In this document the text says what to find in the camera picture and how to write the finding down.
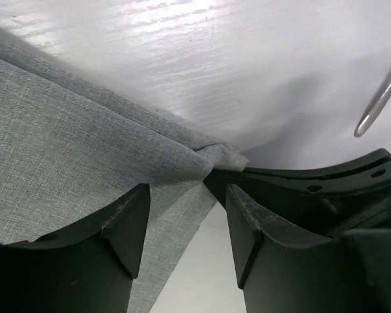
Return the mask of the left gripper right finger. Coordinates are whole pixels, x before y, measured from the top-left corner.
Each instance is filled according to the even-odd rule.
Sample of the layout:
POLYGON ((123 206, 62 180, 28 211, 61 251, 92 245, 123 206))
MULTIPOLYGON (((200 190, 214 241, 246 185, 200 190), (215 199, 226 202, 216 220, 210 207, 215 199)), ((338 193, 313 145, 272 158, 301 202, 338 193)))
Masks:
POLYGON ((225 189, 225 209, 248 312, 391 312, 391 229, 324 237, 236 185, 225 189))

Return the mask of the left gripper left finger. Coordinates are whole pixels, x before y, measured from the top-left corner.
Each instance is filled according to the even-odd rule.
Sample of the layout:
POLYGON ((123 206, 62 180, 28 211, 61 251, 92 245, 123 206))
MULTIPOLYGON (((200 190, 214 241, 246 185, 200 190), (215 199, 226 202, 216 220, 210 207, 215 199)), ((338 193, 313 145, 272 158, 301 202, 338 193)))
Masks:
POLYGON ((0 244, 0 312, 126 312, 149 211, 139 184, 35 241, 0 244))

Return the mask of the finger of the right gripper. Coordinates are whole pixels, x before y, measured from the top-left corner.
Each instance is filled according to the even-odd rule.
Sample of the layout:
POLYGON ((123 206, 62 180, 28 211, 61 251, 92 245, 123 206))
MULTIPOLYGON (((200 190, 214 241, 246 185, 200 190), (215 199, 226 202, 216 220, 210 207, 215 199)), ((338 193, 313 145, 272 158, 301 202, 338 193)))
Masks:
POLYGON ((247 192, 369 192, 391 188, 391 153, 378 149, 343 164, 312 170, 247 168, 247 192))
POLYGON ((375 228, 391 218, 391 188, 369 192, 247 192, 240 187, 242 173, 215 170, 204 182, 221 204, 225 204, 226 187, 236 185, 259 205, 327 237, 351 229, 375 228))

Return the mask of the grey cloth napkin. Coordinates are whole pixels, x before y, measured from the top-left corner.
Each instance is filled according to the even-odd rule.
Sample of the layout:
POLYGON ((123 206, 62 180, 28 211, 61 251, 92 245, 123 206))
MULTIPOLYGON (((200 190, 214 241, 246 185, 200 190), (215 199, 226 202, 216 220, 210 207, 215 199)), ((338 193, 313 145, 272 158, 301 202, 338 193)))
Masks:
POLYGON ((102 87, 0 29, 0 243, 34 240, 151 188, 129 312, 149 312, 216 203, 213 170, 247 160, 182 119, 102 87))

